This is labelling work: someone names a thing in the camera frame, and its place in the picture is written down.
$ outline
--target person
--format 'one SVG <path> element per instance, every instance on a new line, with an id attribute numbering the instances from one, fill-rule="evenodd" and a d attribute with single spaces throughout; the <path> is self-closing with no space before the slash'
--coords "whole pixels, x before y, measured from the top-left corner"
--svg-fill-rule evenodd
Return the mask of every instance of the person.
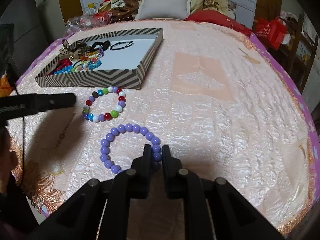
<path id="1" fill-rule="evenodd" d="M 8 130 L 0 128 L 0 239 L 21 240 L 39 224 L 11 173 L 18 160 L 10 146 Z"/>

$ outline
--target purple beaded bracelet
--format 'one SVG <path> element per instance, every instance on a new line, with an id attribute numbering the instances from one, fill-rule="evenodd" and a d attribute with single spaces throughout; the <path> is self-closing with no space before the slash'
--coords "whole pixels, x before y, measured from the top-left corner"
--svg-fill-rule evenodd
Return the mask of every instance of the purple beaded bracelet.
<path id="1" fill-rule="evenodd" d="M 149 132 L 147 127 L 140 127 L 140 125 L 135 124 L 132 125 L 130 123 L 126 124 L 125 126 L 123 124 L 119 125 L 118 128 L 111 128 L 110 133 L 106 135 L 106 138 L 101 140 L 101 156 L 100 160 L 104 163 L 104 166 L 108 169 L 111 169 L 111 171 L 115 174 L 119 174 L 123 170 L 121 170 L 121 167 L 119 165 L 115 165 L 115 163 L 110 160 L 110 157 L 108 156 L 110 149 L 108 146 L 110 145 L 110 142 L 114 141 L 115 136 L 119 135 L 120 133 L 125 132 L 135 132 L 135 133 L 141 133 L 143 136 L 146 137 L 148 141 L 151 141 L 152 145 L 152 151 L 153 151 L 153 159 L 157 162 L 156 164 L 161 161 L 161 147 L 160 147 L 160 139 L 158 137 L 155 137 L 153 133 Z"/>

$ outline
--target pillow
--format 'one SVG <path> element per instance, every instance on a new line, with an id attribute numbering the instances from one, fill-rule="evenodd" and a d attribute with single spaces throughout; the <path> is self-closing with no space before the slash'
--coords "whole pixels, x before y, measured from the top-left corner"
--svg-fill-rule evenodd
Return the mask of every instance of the pillow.
<path id="1" fill-rule="evenodd" d="M 135 20 L 173 18 L 183 20 L 190 15 L 191 0 L 142 0 Z"/>
<path id="2" fill-rule="evenodd" d="M 225 26 L 230 29 L 234 29 L 237 32 L 243 33 L 244 35 L 250 36 L 251 30 L 243 26 L 240 23 L 237 23 L 234 19 L 231 19 L 228 16 L 225 16 L 222 13 L 219 13 L 214 10 L 199 10 L 190 15 L 185 21 L 194 21 L 194 22 L 208 22 L 214 23 L 217 25 Z"/>

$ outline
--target white pillow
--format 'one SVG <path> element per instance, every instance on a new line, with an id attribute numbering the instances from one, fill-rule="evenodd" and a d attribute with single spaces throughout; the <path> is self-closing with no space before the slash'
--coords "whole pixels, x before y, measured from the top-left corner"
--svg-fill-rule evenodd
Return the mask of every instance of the white pillow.
<path id="1" fill-rule="evenodd" d="M 173 18 L 184 20 L 190 15 L 191 0 L 142 0 L 135 20 Z"/>

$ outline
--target red shopping bag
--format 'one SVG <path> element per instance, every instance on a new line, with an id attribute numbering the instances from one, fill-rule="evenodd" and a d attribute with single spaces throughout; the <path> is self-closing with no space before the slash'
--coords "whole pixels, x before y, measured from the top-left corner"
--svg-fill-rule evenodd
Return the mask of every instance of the red shopping bag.
<path id="1" fill-rule="evenodd" d="M 275 50 L 279 49 L 286 33 L 287 28 L 278 20 L 278 17 L 271 22 L 259 18 L 255 31 L 255 34 L 262 43 Z"/>

